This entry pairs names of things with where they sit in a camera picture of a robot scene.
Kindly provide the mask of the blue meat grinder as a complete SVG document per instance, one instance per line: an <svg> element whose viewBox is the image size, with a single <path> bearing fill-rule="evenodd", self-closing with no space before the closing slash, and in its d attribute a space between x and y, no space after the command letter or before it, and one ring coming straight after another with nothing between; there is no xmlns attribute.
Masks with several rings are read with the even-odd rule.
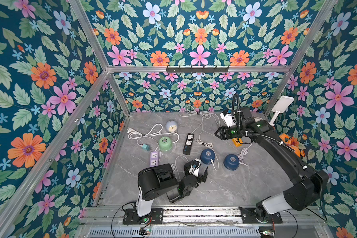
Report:
<svg viewBox="0 0 357 238"><path fill-rule="evenodd" d="M200 160L205 165L210 165L215 161L215 153L212 149L204 149L201 152Z"/></svg>
<svg viewBox="0 0 357 238"><path fill-rule="evenodd" d="M223 165L227 170L235 171L238 169L240 164L239 158L235 154L229 154L225 157Z"/></svg>

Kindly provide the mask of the blue meat grinder front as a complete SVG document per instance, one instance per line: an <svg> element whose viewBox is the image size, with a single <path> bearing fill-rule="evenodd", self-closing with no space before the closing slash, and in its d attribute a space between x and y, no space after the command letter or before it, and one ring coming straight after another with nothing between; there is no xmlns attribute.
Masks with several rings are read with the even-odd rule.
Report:
<svg viewBox="0 0 357 238"><path fill-rule="evenodd" d="M238 169L240 164L239 158L235 154L229 154L225 157L223 165L227 170L235 171Z"/></svg>

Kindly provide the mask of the green charger adapter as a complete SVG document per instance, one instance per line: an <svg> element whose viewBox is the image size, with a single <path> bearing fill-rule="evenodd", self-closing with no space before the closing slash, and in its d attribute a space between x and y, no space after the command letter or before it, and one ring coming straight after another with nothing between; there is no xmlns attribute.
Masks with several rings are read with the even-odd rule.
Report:
<svg viewBox="0 0 357 238"><path fill-rule="evenodd" d="M145 151L150 151L151 150L151 148L150 148L150 146L148 144L143 144L141 147Z"/></svg>

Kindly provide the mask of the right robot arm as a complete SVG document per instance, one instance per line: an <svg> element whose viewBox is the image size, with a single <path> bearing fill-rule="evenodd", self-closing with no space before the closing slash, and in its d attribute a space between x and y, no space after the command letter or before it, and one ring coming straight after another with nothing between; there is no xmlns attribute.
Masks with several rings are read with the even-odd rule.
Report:
<svg viewBox="0 0 357 238"><path fill-rule="evenodd" d="M216 137L221 140L250 138L272 156L293 184L282 193L257 203L254 215L259 222L264 223L282 211L303 211L322 198L329 179L327 173L316 171L301 160L270 122L256 119L248 107L241 107L238 94L234 94L231 108L224 110L221 117L225 126L217 129Z"/></svg>

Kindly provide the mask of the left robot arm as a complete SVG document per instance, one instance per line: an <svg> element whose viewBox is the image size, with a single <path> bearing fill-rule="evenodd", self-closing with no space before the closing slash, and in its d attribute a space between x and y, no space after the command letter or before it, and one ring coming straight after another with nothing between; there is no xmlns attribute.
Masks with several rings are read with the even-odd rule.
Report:
<svg viewBox="0 0 357 238"><path fill-rule="evenodd" d="M150 215L154 199L165 194L170 203L176 203L206 182L208 167L200 160L189 161L183 168L184 177L181 180L175 176L171 164L145 168L138 173L139 195L135 208L139 217Z"/></svg>

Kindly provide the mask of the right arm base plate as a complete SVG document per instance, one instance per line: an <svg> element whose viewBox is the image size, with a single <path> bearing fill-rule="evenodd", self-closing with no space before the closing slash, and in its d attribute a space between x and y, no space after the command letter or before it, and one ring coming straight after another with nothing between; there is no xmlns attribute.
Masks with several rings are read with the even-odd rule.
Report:
<svg viewBox="0 0 357 238"><path fill-rule="evenodd" d="M275 223L282 224L283 220L280 213L268 214L262 208L256 207L239 207L242 221L244 224L267 224Z"/></svg>

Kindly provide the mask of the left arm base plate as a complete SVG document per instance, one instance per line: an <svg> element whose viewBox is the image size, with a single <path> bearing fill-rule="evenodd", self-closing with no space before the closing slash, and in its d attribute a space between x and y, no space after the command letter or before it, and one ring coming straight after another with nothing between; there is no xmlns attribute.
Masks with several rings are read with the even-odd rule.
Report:
<svg viewBox="0 0 357 238"><path fill-rule="evenodd" d="M163 223L164 209L152 208L147 215L139 216L135 208L126 209L123 225L161 225Z"/></svg>

